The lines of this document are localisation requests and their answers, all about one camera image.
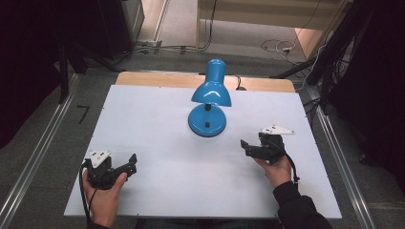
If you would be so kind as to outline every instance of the hand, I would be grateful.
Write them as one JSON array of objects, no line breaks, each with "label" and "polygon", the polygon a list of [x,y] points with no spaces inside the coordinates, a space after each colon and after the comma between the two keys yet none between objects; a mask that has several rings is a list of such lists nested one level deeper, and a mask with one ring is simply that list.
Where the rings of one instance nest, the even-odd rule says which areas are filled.
[{"label": "hand", "polygon": [[291,181],[291,165],[286,156],[281,157],[280,160],[273,165],[265,160],[256,158],[254,160],[265,169],[266,177],[274,188],[280,184]]},{"label": "hand", "polygon": [[[88,181],[89,171],[83,173],[83,189],[87,198],[90,200],[96,189]],[[117,217],[119,191],[127,178],[126,173],[122,173],[117,178],[116,184],[109,190],[97,190],[90,206],[93,213],[93,223],[112,228]]]}]

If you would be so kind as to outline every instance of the table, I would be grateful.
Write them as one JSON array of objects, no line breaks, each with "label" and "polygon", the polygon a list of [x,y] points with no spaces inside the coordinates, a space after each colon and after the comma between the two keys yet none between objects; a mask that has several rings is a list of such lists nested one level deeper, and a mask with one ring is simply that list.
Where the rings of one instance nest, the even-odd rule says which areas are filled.
[{"label": "table", "polygon": [[[300,192],[316,197],[317,209],[326,218],[341,218],[302,103],[291,82],[245,77],[241,81],[241,86],[250,90],[265,88],[267,84],[276,92],[230,90],[232,107],[223,107],[227,117],[225,130],[215,137],[201,137],[190,130],[186,119],[197,105],[190,99],[195,85],[203,82],[202,75],[119,75],[88,148],[113,152],[114,167],[137,153],[138,172],[121,191],[119,215],[275,218],[278,204],[272,188],[263,169],[245,156],[240,139],[258,145],[260,129],[277,124],[296,132],[283,139],[302,181]],[[236,88],[237,82],[235,76],[225,78],[230,89]],[[83,216],[81,204],[76,181],[65,215]]]},{"label": "table", "polygon": [[[306,58],[312,58],[346,15],[350,2],[321,0],[318,5],[313,0],[221,0],[217,2],[215,20],[296,28]],[[213,6],[214,0],[198,2],[196,47],[199,47],[200,20],[211,18]]]}]

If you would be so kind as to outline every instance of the white tabletop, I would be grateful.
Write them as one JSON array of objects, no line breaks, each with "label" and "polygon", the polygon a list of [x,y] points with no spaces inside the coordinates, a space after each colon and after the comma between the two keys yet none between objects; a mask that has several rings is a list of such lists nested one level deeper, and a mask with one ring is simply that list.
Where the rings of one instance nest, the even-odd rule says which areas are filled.
[{"label": "white tabletop", "polygon": [[[188,127],[198,105],[190,100],[194,91],[111,87],[88,152],[110,150],[113,167],[138,156],[138,172],[120,194],[119,215],[275,218],[278,204],[265,172],[245,156],[240,140],[260,145],[258,132],[276,124],[296,133],[283,140],[301,178],[300,193],[312,197],[326,218],[341,218],[298,94],[230,91],[232,107],[222,107],[225,130],[206,138]],[[84,157],[90,158],[88,152]],[[78,179],[65,216],[84,216]]]}]

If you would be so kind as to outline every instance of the lamp base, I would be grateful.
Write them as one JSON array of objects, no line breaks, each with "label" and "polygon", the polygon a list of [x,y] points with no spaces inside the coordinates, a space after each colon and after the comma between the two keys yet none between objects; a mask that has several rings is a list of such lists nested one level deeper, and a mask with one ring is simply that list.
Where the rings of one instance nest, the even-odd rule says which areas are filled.
[{"label": "lamp base", "polygon": [[215,105],[201,104],[191,111],[188,116],[188,125],[197,135],[216,136],[225,129],[226,117],[221,108]]}]

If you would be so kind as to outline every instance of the black sleeve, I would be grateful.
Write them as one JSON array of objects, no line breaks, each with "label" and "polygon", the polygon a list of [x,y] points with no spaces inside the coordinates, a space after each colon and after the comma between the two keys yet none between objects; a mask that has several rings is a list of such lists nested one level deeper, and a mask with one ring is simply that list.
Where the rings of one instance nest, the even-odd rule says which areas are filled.
[{"label": "black sleeve", "polygon": [[110,228],[91,222],[87,224],[87,229],[110,229]]},{"label": "black sleeve", "polygon": [[287,229],[331,229],[329,222],[316,211],[311,198],[301,196],[292,181],[279,185],[273,191],[279,203],[278,215]]}]

